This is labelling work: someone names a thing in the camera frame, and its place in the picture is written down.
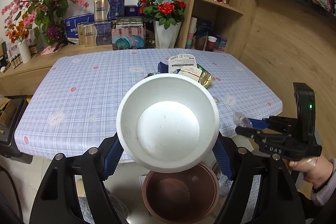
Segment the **person's right hand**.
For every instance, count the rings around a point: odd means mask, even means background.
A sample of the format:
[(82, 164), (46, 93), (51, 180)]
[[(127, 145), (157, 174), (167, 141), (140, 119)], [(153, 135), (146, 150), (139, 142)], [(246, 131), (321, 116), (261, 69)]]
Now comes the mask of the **person's right hand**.
[(333, 173), (333, 163), (324, 156), (305, 158), (300, 161), (288, 161), (291, 170), (305, 173), (304, 180), (312, 183), (315, 189), (327, 182)]

